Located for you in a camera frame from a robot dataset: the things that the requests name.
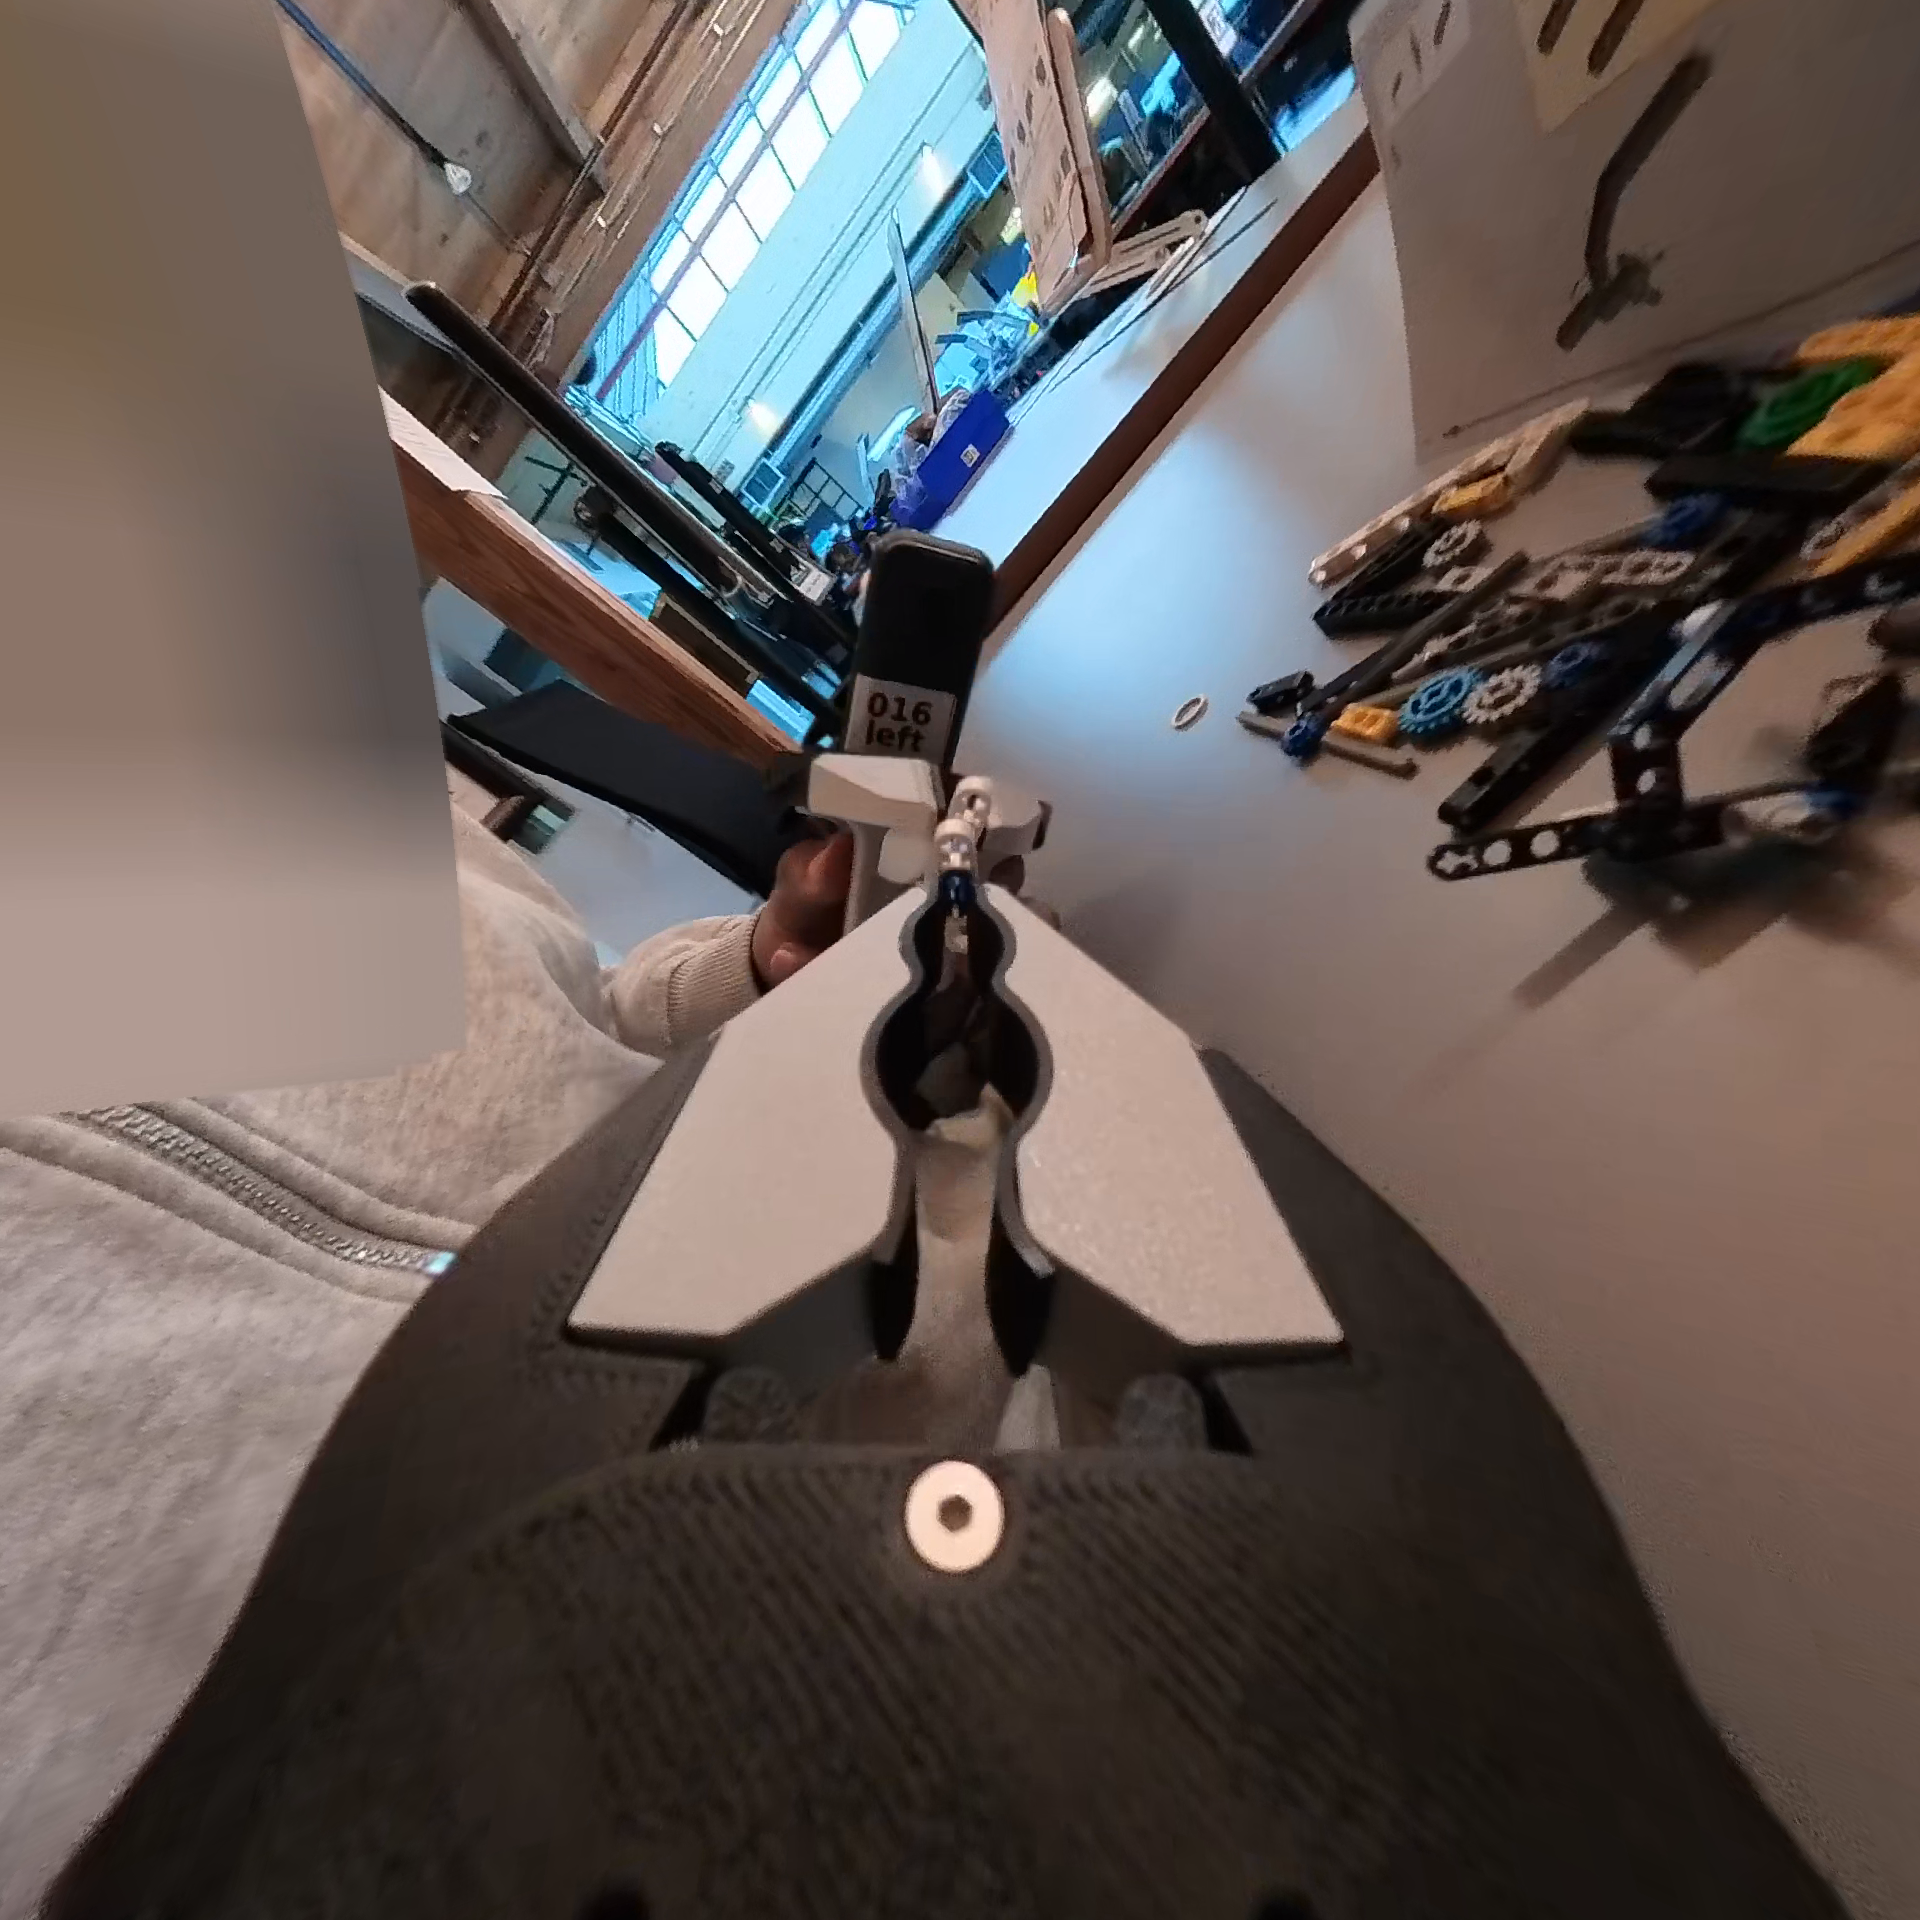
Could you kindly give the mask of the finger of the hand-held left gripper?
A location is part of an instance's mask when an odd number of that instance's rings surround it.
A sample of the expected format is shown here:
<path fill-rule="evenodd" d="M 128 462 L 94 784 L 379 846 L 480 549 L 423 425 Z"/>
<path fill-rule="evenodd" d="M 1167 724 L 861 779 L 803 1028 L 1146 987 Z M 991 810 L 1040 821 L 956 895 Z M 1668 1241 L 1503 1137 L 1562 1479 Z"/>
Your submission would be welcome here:
<path fill-rule="evenodd" d="M 924 762 L 819 754 L 805 774 L 805 812 L 850 835 L 845 935 L 924 886 L 940 825 L 940 776 Z"/>
<path fill-rule="evenodd" d="M 1018 894 L 1049 826 L 1052 808 L 1016 784 L 971 784 L 974 886 Z"/>

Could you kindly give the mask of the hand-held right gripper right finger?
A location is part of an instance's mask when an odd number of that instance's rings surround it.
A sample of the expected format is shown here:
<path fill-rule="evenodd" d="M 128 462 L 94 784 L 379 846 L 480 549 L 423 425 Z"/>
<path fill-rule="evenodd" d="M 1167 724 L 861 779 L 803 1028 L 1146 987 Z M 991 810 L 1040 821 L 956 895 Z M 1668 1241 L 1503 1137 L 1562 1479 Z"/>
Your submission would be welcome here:
<path fill-rule="evenodd" d="M 1014 1071 L 987 1314 L 1005 1348 L 1337 1348 L 1339 1323 L 1188 1034 L 1000 887 Z"/>

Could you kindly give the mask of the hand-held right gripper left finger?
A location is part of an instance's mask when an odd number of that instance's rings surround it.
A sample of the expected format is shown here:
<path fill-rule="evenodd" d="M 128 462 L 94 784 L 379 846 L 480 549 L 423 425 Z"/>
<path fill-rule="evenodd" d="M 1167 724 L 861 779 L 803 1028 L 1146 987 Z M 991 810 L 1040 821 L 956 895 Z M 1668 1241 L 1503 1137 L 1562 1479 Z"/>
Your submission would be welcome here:
<path fill-rule="evenodd" d="M 668 1107 L 568 1334 L 602 1347 L 899 1342 L 914 1203 L 877 1033 L 921 977 L 910 925 L 922 902 L 889 902 L 720 1028 Z"/>

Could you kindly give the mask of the person's left forearm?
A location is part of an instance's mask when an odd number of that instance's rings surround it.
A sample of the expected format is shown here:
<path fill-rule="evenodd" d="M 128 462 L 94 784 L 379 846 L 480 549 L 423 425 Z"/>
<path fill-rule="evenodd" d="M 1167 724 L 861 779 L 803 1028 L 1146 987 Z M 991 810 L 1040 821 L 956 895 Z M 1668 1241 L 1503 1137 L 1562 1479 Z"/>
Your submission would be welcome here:
<path fill-rule="evenodd" d="M 754 1007 L 764 994 L 756 929 L 759 914 L 684 921 L 602 968 L 611 1039 L 659 1060 Z"/>

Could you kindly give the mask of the pile of lego pieces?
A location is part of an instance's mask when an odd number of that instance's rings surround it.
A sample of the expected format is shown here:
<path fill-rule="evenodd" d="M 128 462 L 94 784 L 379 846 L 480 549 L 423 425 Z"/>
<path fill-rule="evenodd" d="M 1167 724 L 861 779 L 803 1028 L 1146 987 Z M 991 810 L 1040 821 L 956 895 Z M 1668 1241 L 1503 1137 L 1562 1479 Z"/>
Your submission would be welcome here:
<path fill-rule="evenodd" d="M 1236 725 L 1392 779 L 1487 742 L 1436 806 L 1440 881 L 1818 849 L 1916 803 L 1916 473 L 1916 303 L 1568 403 L 1328 549 L 1312 622 L 1368 653 L 1258 686 Z M 1843 620 L 1873 660 L 1821 689 L 1789 771 L 1694 793 L 1708 709 Z"/>

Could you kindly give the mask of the person's left hand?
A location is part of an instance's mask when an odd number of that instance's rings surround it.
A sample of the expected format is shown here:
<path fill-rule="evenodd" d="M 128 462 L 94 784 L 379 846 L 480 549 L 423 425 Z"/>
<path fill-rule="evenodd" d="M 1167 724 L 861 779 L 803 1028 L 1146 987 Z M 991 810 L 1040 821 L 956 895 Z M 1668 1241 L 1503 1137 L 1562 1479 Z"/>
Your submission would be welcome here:
<path fill-rule="evenodd" d="M 774 886 L 750 931 L 750 966 L 760 992 L 795 979 L 843 934 L 850 889 L 854 840 L 837 828 L 782 852 Z"/>

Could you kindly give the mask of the blue storage bin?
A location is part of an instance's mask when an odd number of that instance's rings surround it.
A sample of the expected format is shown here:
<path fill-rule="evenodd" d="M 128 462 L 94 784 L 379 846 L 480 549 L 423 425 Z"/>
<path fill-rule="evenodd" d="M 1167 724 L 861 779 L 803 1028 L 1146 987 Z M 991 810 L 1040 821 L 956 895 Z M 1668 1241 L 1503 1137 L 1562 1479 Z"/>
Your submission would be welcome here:
<path fill-rule="evenodd" d="M 954 502 L 1006 439 L 1012 421 L 997 392 L 981 388 L 940 427 L 926 444 L 917 481 L 930 498 Z"/>

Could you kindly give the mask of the black chair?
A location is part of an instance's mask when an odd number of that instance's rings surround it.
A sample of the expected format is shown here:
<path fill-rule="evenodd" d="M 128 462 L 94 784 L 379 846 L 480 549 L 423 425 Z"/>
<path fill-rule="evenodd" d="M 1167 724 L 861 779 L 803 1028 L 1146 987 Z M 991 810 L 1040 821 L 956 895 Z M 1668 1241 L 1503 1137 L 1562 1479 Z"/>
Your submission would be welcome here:
<path fill-rule="evenodd" d="M 796 754 L 779 752 L 762 771 L 574 686 L 543 686 L 448 728 L 545 784 L 577 788 L 657 828 L 756 899 L 770 894 L 782 856 L 808 835 Z"/>

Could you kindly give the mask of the wood top table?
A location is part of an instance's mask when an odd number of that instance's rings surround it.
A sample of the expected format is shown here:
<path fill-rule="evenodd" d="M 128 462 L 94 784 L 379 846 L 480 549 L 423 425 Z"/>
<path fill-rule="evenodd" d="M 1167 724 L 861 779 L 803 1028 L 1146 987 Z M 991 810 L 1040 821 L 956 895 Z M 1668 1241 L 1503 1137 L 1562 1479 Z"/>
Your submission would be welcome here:
<path fill-rule="evenodd" d="M 606 706 L 762 771 L 779 728 L 631 611 L 393 397 L 379 392 L 418 569 L 446 581 Z"/>

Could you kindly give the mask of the wooden stand with cardboard sheet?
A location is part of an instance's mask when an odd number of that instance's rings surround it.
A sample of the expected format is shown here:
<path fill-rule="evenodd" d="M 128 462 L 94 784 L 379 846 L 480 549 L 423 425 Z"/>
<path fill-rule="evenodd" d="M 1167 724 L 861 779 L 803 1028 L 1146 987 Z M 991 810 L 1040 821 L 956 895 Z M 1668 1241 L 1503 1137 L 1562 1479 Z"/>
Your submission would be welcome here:
<path fill-rule="evenodd" d="M 998 147 L 1045 320 L 1138 281 L 1167 284 L 1210 221 L 1179 213 L 1116 241 L 1069 12 L 1036 2 L 959 4 L 980 41 Z"/>

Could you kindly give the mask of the grey zip hoodie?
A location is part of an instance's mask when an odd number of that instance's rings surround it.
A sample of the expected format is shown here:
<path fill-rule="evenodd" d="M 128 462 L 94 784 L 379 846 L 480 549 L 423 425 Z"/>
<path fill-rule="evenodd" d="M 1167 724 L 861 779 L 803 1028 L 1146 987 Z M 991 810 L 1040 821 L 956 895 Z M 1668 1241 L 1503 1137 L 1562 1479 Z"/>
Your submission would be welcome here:
<path fill-rule="evenodd" d="M 463 1046 L 3 1123 L 3 1915 L 179 1714 L 399 1316 L 650 1068 L 527 858 L 462 812 L 453 852 Z"/>

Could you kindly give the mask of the paper instruction sheet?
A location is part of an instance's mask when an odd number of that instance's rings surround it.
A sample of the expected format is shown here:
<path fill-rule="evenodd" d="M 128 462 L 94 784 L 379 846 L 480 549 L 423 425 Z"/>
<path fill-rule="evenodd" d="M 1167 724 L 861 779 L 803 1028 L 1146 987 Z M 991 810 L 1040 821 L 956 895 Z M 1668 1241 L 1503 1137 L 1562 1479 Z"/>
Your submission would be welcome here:
<path fill-rule="evenodd" d="M 1916 284 L 1913 2 L 1362 4 L 1422 454 Z"/>

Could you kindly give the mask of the black post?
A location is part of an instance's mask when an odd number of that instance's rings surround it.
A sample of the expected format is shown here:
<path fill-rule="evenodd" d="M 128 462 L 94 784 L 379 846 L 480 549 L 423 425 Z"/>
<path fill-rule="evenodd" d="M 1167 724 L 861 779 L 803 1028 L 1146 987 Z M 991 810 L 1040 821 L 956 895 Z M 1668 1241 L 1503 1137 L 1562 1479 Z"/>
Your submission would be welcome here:
<path fill-rule="evenodd" d="M 1197 7 L 1192 2 L 1149 2 L 1146 10 L 1154 18 L 1188 84 L 1194 86 L 1211 131 L 1244 177 L 1259 177 L 1274 165 L 1281 150 L 1258 102 L 1241 88 Z"/>

